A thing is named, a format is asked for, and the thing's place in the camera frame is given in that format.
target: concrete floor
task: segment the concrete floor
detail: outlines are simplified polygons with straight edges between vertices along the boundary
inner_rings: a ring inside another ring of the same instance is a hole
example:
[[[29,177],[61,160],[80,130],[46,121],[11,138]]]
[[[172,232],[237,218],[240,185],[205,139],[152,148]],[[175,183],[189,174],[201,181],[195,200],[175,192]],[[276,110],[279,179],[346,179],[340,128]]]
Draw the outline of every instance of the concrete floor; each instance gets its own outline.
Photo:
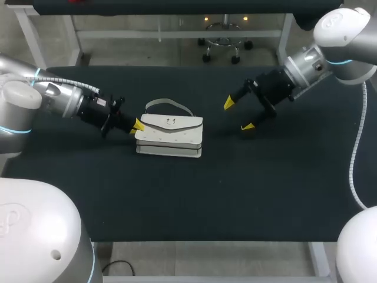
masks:
[[[346,6],[361,6],[372,12],[375,0],[346,0]],[[283,15],[232,16],[243,28],[280,28]],[[216,21],[220,16],[211,17]],[[181,29],[202,29],[202,16],[184,16]],[[68,46],[60,17],[34,19],[48,54],[50,65],[64,65],[68,61]],[[154,16],[76,17],[80,29],[89,28],[155,28]],[[164,29],[177,29],[177,17],[164,16]],[[288,54],[312,42],[312,32],[292,27]],[[255,49],[242,51],[240,65],[276,65],[274,49],[277,40],[254,40]],[[91,54],[91,65],[203,65],[196,40],[85,40],[84,52]],[[15,15],[0,6],[0,51],[20,60],[34,63]],[[216,49],[211,65],[230,65],[232,50]],[[336,245],[326,243],[331,267],[334,267]],[[98,254],[103,264],[117,259],[130,261],[137,275],[204,275],[204,276],[309,276],[313,275],[309,250],[305,243],[290,242],[117,242],[102,243]],[[110,268],[110,275],[130,275],[126,264]]]

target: robotic arm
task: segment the robotic arm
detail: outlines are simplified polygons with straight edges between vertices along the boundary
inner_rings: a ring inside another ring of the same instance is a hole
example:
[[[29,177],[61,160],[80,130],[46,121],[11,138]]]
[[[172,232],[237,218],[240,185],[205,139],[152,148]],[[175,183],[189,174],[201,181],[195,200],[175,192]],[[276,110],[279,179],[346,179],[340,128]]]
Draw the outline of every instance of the robotic arm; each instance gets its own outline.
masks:
[[[0,79],[0,155],[12,157],[22,152],[39,107],[63,118],[78,116],[82,121],[98,127],[103,138],[113,128],[126,133],[133,133],[135,129],[144,130],[137,118],[121,113],[122,97],[117,100],[104,98],[95,87],[56,78],[53,74],[0,53],[2,73],[12,75],[3,76],[3,81]],[[25,82],[30,82],[34,91],[26,90]],[[28,96],[20,94],[32,93],[36,96],[35,92],[41,96],[38,107],[34,105],[31,109],[29,105],[19,102],[28,100]]]
[[[275,105],[285,98],[299,98],[306,90],[333,73],[343,84],[362,84],[377,70],[377,19],[364,9],[337,9],[325,15],[314,30],[315,44],[288,57],[283,68],[246,80],[231,94],[227,110],[245,94],[253,92],[264,112],[252,119],[243,131],[253,131],[269,117],[276,117]],[[301,89],[293,95],[294,89]],[[338,239],[336,269],[340,283],[373,283],[377,280],[377,207],[354,216]]]
[[[253,92],[264,112],[241,128],[255,130],[267,118],[276,117],[275,105],[286,98],[294,101],[330,73],[344,84],[365,82],[377,70],[376,29],[377,19],[362,8],[341,8],[328,13],[315,27],[314,44],[288,57],[281,69],[246,80],[241,89],[228,96],[224,109]]]

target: metal frame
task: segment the metal frame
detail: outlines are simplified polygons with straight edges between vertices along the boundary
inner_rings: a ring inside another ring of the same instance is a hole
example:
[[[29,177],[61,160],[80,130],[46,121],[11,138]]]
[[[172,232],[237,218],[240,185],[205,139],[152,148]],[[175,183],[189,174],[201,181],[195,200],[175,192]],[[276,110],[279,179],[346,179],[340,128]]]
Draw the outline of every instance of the metal frame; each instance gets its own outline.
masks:
[[[18,22],[24,32],[29,48],[33,55],[36,65],[39,68],[46,69],[50,67],[46,59],[45,52],[41,45],[38,31],[35,29],[30,17],[39,16],[32,5],[8,5],[16,13]],[[103,38],[219,38],[219,37],[236,37],[236,38],[263,38],[279,37],[279,46],[277,48],[277,57],[279,64],[282,65],[286,59],[286,46],[290,27],[293,21],[292,14],[286,14],[282,30],[270,31],[161,31],[160,24],[157,31],[78,31],[74,24],[72,16],[63,16],[65,29],[68,35],[68,42],[71,47],[71,57],[68,62],[69,66],[75,66],[80,63],[82,48],[80,39],[103,39]]]

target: stool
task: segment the stool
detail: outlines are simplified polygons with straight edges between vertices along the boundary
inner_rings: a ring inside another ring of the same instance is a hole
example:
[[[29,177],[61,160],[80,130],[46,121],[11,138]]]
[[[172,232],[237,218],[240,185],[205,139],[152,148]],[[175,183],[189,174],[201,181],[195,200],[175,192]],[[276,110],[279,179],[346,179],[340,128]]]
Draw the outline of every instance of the stool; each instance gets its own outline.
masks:
[[[237,24],[233,24],[229,22],[229,14],[223,15],[222,22],[215,22],[214,24],[207,26],[206,30],[209,30],[209,29],[212,29],[213,27],[218,27],[218,26],[220,26],[222,29],[229,29],[230,27],[234,27],[235,29],[241,29]],[[199,46],[204,46],[206,42],[209,43],[209,46],[207,48],[207,52],[203,55],[203,62],[207,63],[211,61],[212,46],[233,47],[236,51],[236,54],[232,56],[232,64],[238,64],[240,62],[239,45],[242,43],[242,40],[233,42],[231,38],[227,38],[227,37],[220,37],[216,39],[215,41],[205,39],[205,38],[198,39]],[[246,40],[244,42],[244,48],[246,50],[251,50],[253,49],[253,47],[254,45],[251,40]]]

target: black tablecloth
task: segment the black tablecloth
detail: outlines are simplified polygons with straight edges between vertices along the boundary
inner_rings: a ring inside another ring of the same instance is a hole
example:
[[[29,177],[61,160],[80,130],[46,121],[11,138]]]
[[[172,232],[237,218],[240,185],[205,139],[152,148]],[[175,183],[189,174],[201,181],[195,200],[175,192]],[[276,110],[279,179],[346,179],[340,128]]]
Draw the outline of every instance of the black tablecloth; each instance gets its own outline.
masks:
[[[359,209],[348,166],[362,107],[361,87],[331,77],[253,140],[239,128],[259,110],[247,96],[223,104],[247,77],[268,68],[66,67],[52,72],[125,96],[123,111],[141,116],[147,102],[172,98],[204,117],[200,159],[147,156],[114,130],[102,140],[78,119],[40,114],[22,156],[6,177],[50,183],[77,205],[93,241],[335,241]],[[369,95],[355,186],[377,204],[377,97]]]

